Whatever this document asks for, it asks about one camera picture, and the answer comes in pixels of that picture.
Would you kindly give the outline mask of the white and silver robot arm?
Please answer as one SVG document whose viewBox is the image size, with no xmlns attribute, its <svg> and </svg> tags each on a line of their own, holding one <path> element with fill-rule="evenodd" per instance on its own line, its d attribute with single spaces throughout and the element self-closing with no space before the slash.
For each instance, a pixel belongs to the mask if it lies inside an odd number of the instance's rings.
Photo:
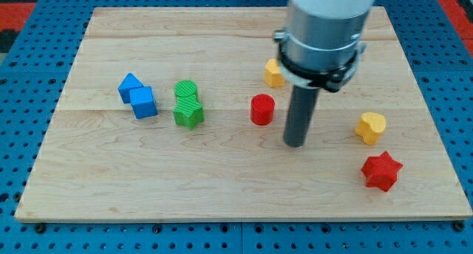
<svg viewBox="0 0 473 254">
<path fill-rule="evenodd" d="M 295 91 L 337 92 L 354 76 L 365 45 L 362 30 L 375 0 L 288 0 L 275 30 L 278 65 Z"/>
</svg>

